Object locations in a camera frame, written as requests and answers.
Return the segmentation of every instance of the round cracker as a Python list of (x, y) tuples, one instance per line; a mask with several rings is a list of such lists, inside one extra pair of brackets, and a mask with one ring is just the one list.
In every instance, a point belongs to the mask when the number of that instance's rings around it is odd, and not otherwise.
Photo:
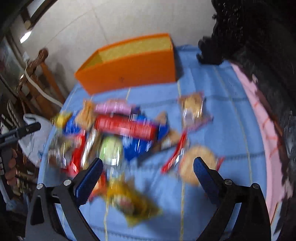
[(193, 146), (183, 156), (180, 163), (180, 177), (183, 181), (199, 185), (199, 181), (193, 171), (193, 161), (197, 157), (201, 157), (210, 169), (216, 169), (216, 157), (205, 146)]

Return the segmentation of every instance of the blue bedsheet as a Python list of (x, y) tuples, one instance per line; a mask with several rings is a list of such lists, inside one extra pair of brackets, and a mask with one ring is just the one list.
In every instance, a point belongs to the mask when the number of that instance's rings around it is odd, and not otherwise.
[[(176, 50), (177, 68), (183, 75), (177, 83), (161, 84), (121, 89), (89, 96), (77, 84), (67, 98), (63, 110), (80, 110), (84, 98), (94, 102), (109, 98), (127, 98), (129, 103), (138, 104), (146, 115), (154, 118), (163, 110), (168, 112), (172, 128), (181, 131), (181, 112), (177, 103), (180, 94), (204, 91), (207, 110), (214, 116), (212, 123), (201, 130), (190, 133), (192, 145), (201, 144), (209, 147), (217, 157), (225, 157), (219, 173), (223, 178), (230, 178), (236, 184), (250, 186), (259, 183), (266, 196), (266, 162), (264, 149), (256, 117), (249, 104), (244, 89), (236, 77), (229, 62), (220, 66), (200, 65), (196, 60), (197, 47), (181, 46)], [(46, 151), (54, 135), (49, 136)], [(161, 216), (142, 222), (129, 228), (123, 214), (110, 207), (107, 216), (108, 240), (196, 240), (212, 215), (215, 206), (204, 195), (203, 189), (189, 184), (183, 187), (182, 181), (160, 173), (160, 167), (168, 160), (173, 149), (158, 153), (145, 160), (137, 167), (136, 160), (127, 170), (128, 176), (135, 176), (137, 190), (152, 199), (162, 210)], [(44, 155), (39, 172), (39, 183), (46, 186), (58, 185), (63, 176), (47, 164)], [(233, 212), (226, 228), (231, 231), (239, 205)], [(69, 239), (75, 240), (61, 207), (58, 214)], [(101, 198), (80, 207), (85, 219), (100, 240), (105, 240), (104, 215), (106, 204)]]

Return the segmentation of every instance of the silver bolt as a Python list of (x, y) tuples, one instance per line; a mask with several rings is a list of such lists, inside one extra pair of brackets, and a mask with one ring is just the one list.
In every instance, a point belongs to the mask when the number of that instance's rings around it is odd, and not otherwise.
[(43, 188), (43, 184), (42, 184), (42, 183), (39, 183), (39, 184), (37, 185), (36, 188), (37, 188), (37, 189), (41, 189), (41, 188)]
[(228, 186), (232, 185), (232, 181), (230, 179), (225, 179), (224, 183)]
[(69, 186), (71, 184), (71, 182), (72, 182), (71, 180), (67, 179), (64, 181), (64, 185)]
[(253, 188), (255, 188), (255, 189), (259, 189), (259, 187), (260, 187), (259, 184), (257, 184), (257, 183), (253, 184)]

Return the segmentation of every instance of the beige floor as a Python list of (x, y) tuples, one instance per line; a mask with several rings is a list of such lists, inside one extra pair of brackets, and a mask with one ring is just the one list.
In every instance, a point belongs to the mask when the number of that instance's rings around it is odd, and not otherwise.
[[(58, 0), (22, 44), (31, 58), (46, 47), (46, 63), (65, 95), (77, 80), (73, 74), (98, 48), (123, 39), (168, 32), (175, 45), (194, 44), (215, 24), (210, 0)], [(21, 19), (11, 27), (24, 34)]]

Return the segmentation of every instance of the pile of snacks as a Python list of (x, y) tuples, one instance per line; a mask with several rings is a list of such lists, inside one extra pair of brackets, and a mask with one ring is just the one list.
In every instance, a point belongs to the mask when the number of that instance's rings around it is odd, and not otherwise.
[(180, 163), (178, 176), (194, 185), (198, 185), (192, 168), (195, 157), (201, 156), (210, 168), (217, 166), (215, 156), (207, 148), (193, 146), (187, 150), (187, 133), (212, 120), (205, 112), (203, 102), (202, 93), (179, 99), (183, 117), (181, 134), (169, 127), (166, 112), (152, 120), (141, 112), (139, 106), (123, 100), (104, 103), (85, 100), (82, 110), (61, 112), (52, 120), (58, 130), (49, 147), (49, 164), (73, 178), (99, 157), (103, 161), (104, 172), (89, 200), (102, 197), (125, 215), (129, 226), (136, 225), (161, 211), (125, 180), (123, 167), (132, 159), (175, 146), (173, 156), (161, 172), (165, 174)]

